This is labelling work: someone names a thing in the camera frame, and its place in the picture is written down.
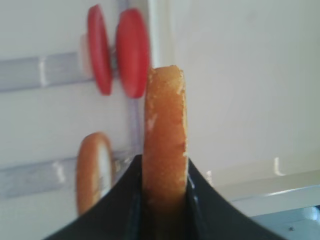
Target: bread roll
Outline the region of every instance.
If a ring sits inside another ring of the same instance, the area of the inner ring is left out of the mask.
[[[169,224],[182,213],[188,173],[185,80],[177,66],[149,71],[144,132],[143,193],[156,224]]]
[[[81,143],[76,166],[76,202],[82,215],[109,192],[114,184],[115,164],[111,145],[102,132],[87,136]]]

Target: black holder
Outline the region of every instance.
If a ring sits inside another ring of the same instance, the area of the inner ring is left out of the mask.
[[[142,156],[92,209],[46,240],[141,240]],[[221,197],[189,161],[186,240],[283,240]]]

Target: red disc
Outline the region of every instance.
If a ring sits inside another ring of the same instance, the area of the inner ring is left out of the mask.
[[[146,89],[150,52],[147,29],[137,9],[121,13],[115,46],[124,91],[128,97],[139,98]]]
[[[108,49],[108,36],[104,16],[99,5],[89,9],[87,24],[89,52],[95,81],[103,95],[110,95],[112,69]]]

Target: bread crust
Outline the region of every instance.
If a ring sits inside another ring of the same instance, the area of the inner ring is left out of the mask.
[[[102,176],[100,176],[100,167],[102,166],[99,166],[99,158],[102,157],[101,150],[108,154],[106,156],[108,160],[106,164],[110,164],[111,173],[103,176],[104,178],[109,178],[107,181],[111,182],[111,186],[108,186],[105,191],[109,191],[114,184],[116,168],[111,154],[110,141],[102,132],[92,133],[82,141],[77,156],[76,203],[79,215],[89,210],[102,197],[103,186],[101,186]]]
[[[186,88],[177,66],[151,69],[145,97],[142,189],[148,207],[167,221],[185,202],[188,156]]]

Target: baked good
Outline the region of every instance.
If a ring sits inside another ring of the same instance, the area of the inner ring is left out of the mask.
[[[79,215],[95,205],[114,184],[115,164],[110,141],[95,132],[81,143],[76,163],[76,203]]]
[[[186,88],[177,66],[151,69],[144,107],[142,190],[155,224],[182,215],[188,174]]]

